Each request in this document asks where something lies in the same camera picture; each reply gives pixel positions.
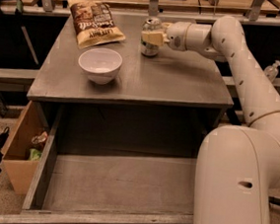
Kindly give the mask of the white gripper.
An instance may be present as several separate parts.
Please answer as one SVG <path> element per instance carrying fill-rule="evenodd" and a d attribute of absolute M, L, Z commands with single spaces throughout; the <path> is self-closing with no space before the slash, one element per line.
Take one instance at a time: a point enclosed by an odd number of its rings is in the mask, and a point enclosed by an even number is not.
<path fill-rule="evenodd" d="M 170 48 L 178 51 L 194 51 L 203 53 L 211 44 L 211 25 L 196 23 L 165 23 L 162 22 L 164 32 L 142 32 L 143 41 L 162 46 L 168 44 Z"/>

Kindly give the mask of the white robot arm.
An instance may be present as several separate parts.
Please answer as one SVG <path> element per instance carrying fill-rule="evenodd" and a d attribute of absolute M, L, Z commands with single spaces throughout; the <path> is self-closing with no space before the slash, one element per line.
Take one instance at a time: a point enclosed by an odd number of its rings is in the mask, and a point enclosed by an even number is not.
<path fill-rule="evenodd" d="M 141 38 L 227 61 L 242 106 L 244 125 L 218 127 L 201 143 L 192 224 L 270 224 L 268 191 L 280 187 L 280 95 L 246 45 L 239 20 L 165 23 Z"/>

